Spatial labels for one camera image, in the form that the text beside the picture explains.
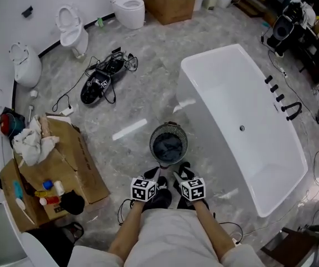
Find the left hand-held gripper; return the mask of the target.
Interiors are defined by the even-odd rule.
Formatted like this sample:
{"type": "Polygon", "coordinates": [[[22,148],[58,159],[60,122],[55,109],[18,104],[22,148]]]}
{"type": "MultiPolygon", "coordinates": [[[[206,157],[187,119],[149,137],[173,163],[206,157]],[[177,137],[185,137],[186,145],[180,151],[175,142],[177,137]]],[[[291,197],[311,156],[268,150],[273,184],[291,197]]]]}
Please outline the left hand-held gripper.
{"type": "Polygon", "coordinates": [[[131,200],[148,202],[157,193],[157,181],[161,173],[161,168],[157,167],[146,171],[142,176],[132,179],[131,182],[131,200]]]}

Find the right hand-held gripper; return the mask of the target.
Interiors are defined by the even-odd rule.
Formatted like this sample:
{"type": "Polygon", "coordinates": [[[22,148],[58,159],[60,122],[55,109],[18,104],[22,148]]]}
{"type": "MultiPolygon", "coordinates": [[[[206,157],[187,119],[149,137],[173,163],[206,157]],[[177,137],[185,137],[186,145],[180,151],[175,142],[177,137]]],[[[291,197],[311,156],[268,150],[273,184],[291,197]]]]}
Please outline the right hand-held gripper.
{"type": "Polygon", "coordinates": [[[202,177],[195,176],[189,162],[181,163],[178,173],[173,173],[178,182],[177,191],[185,200],[193,202],[206,197],[206,184],[202,177]],[[184,180],[182,177],[194,177],[192,180],[184,180]]]}

